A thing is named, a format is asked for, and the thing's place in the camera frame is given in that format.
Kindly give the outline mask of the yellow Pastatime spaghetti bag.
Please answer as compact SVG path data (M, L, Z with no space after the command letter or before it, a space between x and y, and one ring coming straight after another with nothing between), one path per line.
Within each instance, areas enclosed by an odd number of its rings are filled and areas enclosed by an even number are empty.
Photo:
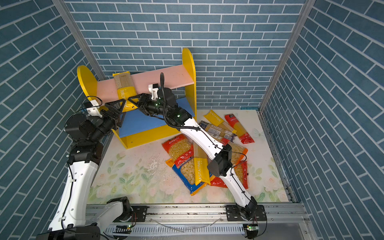
M211 178L208 170L208 156L196 142L194 142L194 167L195 184L204 183L210 185Z
M136 88L130 72L113 74L113 77L115 80L115 85L117 87L117 94L119 99L126 100L123 113L137 109L137 107L128 100L129 97L137 95Z

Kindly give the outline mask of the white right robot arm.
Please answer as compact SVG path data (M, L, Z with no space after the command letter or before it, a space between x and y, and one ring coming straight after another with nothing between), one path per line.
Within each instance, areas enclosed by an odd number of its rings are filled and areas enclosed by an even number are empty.
M160 84L155 84L151 94L128 97L128 101L146 116L159 118L161 115L167 126L192 139L211 159L208 164L209 172L226 184L242 218L255 221L259 215L258 211L262 209L235 173L235 166L231 162L232 147L229 144L221 144L203 130L192 115L178 105L172 90L164 84L165 76L160 73Z

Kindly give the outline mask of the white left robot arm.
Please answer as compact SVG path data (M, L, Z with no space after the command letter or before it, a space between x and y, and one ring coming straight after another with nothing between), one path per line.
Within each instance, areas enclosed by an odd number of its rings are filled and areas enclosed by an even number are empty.
M92 182L100 163L104 146L101 140L112 130L122 126L124 99L106 103L94 118L77 113L68 118L65 132L73 140L68 156L68 174L54 219L47 232L37 235L38 240L99 240L113 221L129 222L134 219L133 208L127 197L111 199L91 220L86 220L87 201Z

